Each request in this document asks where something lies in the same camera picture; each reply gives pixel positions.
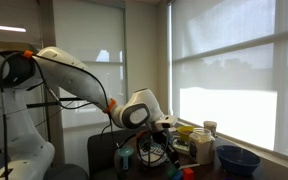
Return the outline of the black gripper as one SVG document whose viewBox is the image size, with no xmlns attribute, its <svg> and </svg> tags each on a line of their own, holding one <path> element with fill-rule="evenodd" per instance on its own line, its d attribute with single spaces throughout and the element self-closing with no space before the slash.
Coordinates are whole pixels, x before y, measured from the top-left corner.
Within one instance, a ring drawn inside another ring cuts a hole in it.
<svg viewBox="0 0 288 180">
<path fill-rule="evenodd" d="M 145 143 L 145 150 L 149 153 L 154 152 L 160 157 L 169 157 L 176 168 L 180 167 L 178 153 L 172 145 L 172 135 L 167 131 L 150 133 Z"/>
</svg>

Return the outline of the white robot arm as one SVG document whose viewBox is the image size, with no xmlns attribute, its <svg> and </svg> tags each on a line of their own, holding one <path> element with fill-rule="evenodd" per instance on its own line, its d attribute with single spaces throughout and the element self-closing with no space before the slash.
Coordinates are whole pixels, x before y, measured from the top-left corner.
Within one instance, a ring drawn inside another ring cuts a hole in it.
<svg viewBox="0 0 288 180">
<path fill-rule="evenodd" d="M 55 148 L 36 130 L 23 96 L 48 82 L 95 105 L 119 128 L 146 126 L 171 162 L 179 164 L 166 134 L 177 118 L 161 111 L 151 90 L 136 91 L 121 106 L 107 96 L 84 63 L 57 47 L 38 53 L 0 50 L 0 150 L 4 152 L 0 180 L 42 180 L 51 165 Z"/>
</svg>

